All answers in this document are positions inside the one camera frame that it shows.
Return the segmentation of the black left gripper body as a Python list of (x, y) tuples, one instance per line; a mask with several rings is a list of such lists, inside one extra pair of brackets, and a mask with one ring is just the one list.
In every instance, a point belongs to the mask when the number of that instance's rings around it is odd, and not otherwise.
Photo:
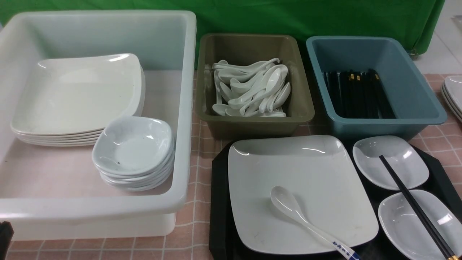
[(11, 240), (14, 236), (13, 226), (8, 221), (0, 223), (0, 259), (5, 260)]

